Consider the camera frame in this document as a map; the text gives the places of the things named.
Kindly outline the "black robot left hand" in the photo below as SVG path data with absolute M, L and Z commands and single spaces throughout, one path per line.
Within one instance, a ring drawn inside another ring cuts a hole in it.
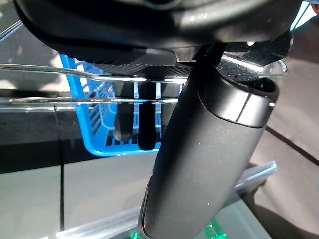
M 217 70 L 227 44 L 290 30 L 299 0 L 17 0 L 27 29 L 54 50 L 106 71 L 190 66 L 146 187 L 139 232 L 191 239 L 223 207 L 278 98 L 262 77 Z

